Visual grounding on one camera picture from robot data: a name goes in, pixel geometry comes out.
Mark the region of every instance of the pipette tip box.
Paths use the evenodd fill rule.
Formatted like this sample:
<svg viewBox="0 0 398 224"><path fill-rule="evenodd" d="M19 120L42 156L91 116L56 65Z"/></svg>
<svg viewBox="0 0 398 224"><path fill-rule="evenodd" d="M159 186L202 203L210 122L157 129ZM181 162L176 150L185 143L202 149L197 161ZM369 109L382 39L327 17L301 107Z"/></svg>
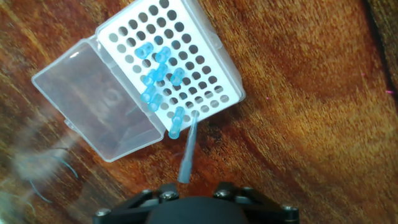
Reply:
<svg viewBox="0 0 398 224"><path fill-rule="evenodd" d="M148 56L137 53L148 43L153 46ZM159 63L156 58L163 55L156 55L165 47L170 52ZM141 100L147 89L143 80L160 65L167 72L153 84L153 94L162 96L153 112ZM177 69L184 75L174 86ZM193 114L201 121L246 96L238 70L196 0L134 1L32 82L107 162L161 141L179 106L185 109L184 130Z"/></svg>

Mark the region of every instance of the clear pipette tip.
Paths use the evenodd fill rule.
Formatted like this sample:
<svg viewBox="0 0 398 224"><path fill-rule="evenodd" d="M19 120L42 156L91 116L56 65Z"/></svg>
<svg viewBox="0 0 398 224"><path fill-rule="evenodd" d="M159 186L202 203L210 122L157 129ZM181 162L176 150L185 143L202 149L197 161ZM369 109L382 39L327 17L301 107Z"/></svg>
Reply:
<svg viewBox="0 0 398 224"><path fill-rule="evenodd" d="M189 183L192 169L192 157L195 150L195 143L197 140L197 126L199 112L194 111L192 118L191 128L188 133L187 145L185 146L185 155L182 159L180 166L180 173L178 175L178 181L183 184Z"/></svg>

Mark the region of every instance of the wood grain surface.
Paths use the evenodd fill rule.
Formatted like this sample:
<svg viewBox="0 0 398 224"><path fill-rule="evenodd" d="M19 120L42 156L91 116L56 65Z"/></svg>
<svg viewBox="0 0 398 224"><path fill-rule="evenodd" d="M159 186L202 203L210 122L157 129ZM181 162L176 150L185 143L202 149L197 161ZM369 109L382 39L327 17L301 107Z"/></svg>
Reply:
<svg viewBox="0 0 398 224"><path fill-rule="evenodd" d="M386 72L394 80L398 68L397 3L199 2L247 98L198 125L181 194L211 195L231 181L300 207L303 223L397 223L398 115L386 84ZM0 0L3 222L89 223L101 207L177 180L187 131L106 163L31 84L129 3ZM60 163L27 162L43 155L63 158L78 178Z"/></svg>

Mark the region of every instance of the blue pipette tip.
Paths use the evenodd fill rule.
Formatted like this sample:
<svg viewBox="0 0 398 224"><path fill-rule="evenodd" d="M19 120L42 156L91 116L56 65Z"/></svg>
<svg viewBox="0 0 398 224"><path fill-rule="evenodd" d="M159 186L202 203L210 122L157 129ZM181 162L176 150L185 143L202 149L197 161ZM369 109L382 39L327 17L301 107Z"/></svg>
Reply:
<svg viewBox="0 0 398 224"><path fill-rule="evenodd" d="M153 97L155 96L156 87L148 86L145 92L141 94L141 100L144 103L149 103L152 101Z"/></svg>
<svg viewBox="0 0 398 224"><path fill-rule="evenodd" d="M183 107L179 106L175 109L175 113L172 118L173 125L169 131L170 139L178 139L178 137L180 137L180 131L181 131L184 114L185 110Z"/></svg>
<svg viewBox="0 0 398 224"><path fill-rule="evenodd" d="M162 95L156 94L152 101L148 104L148 109L152 112L159 110L160 104L163 102Z"/></svg>
<svg viewBox="0 0 398 224"><path fill-rule="evenodd" d="M142 45L141 47L137 48L135 51L135 54L139 59L145 59L148 57L150 53L154 50L154 46L151 43L146 43Z"/></svg>
<svg viewBox="0 0 398 224"><path fill-rule="evenodd" d="M142 80L143 84L145 86L151 86L155 83L155 76L156 76L156 70L152 69L148 75L146 75L144 77L144 79Z"/></svg>
<svg viewBox="0 0 398 224"><path fill-rule="evenodd" d="M157 82L162 81L164 79L164 77L166 76L168 69L169 69L169 67L166 64L160 64L155 73L155 76L156 76L155 80Z"/></svg>
<svg viewBox="0 0 398 224"><path fill-rule="evenodd" d="M178 68L174 71L174 74L172 75L170 82L174 86L179 86L182 83L182 79L184 78L184 69Z"/></svg>
<svg viewBox="0 0 398 224"><path fill-rule="evenodd" d="M169 131L170 139L178 139L180 137L181 125L182 123L173 124L172 128Z"/></svg>
<svg viewBox="0 0 398 224"><path fill-rule="evenodd" d="M158 63L165 63L169 57L171 56L172 52L170 48L168 47L163 47L162 50L156 54L156 62Z"/></svg>

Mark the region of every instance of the metal screw head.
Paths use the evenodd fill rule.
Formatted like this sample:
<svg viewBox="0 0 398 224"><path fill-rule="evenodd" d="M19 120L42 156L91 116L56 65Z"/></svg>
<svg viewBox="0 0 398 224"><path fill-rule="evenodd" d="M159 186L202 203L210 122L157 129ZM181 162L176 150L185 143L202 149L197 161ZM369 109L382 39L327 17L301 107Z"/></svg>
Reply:
<svg viewBox="0 0 398 224"><path fill-rule="evenodd" d="M109 213L111 213L111 210L110 210L110 209L108 209L108 208L101 208L101 209L99 209L99 210L97 211L96 216L101 217L101 216L107 215L107 214L109 214Z"/></svg>
<svg viewBox="0 0 398 224"><path fill-rule="evenodd" d="M152 191L149 190L149 189L145 189L145 190L142 191L142 193L144 193L144 194L149 194L149 193L151 193L151 192L152 192Z"/></svg>
<svg viewBox="0 0 398 224"><path fill-rule="evenodd" d="M290 206L290 205L283 205L282 208L283 208L285 211L296 211L296 210L298 210L298 208L293 207L293 206Z"/></svg>
<svg viewBox="0 0 398 224"><path fill-rule="evenodd" d="M175 196L176 196L176 193L175 193L175 192L164 192L164 193L162 193L162 194L160 195L160 197L161 197L162 199L166 199L166 200L171 199L171 198L174 198Z"/></svg>
<svg viewBox="0 0 398 224"><path fill-rule="evenodd" d="M217 197L227 197L229 195L229 191L227 190L219 190L215 193Z"/></svg>

